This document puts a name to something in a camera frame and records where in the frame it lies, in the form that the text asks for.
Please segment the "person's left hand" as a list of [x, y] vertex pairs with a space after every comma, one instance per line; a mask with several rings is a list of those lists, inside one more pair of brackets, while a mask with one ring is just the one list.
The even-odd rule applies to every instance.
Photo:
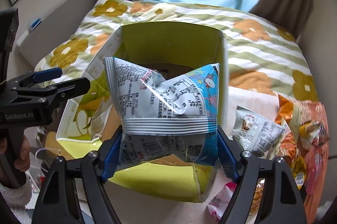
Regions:
[[[7, 140], [4, 138], [1, 140], [1, 154], [4, 154], [7, 149]], [[14, 162], [15, 168], [20, 170], [21, 172], [25, 172], [30, 168], [30, 144], [29, 140], [25, 135], [23, 135], [23, 141], [21, 144], [19, 156]], [[1, 167], [1, 184], [8, 184], [9, 178], [2, 170]]]

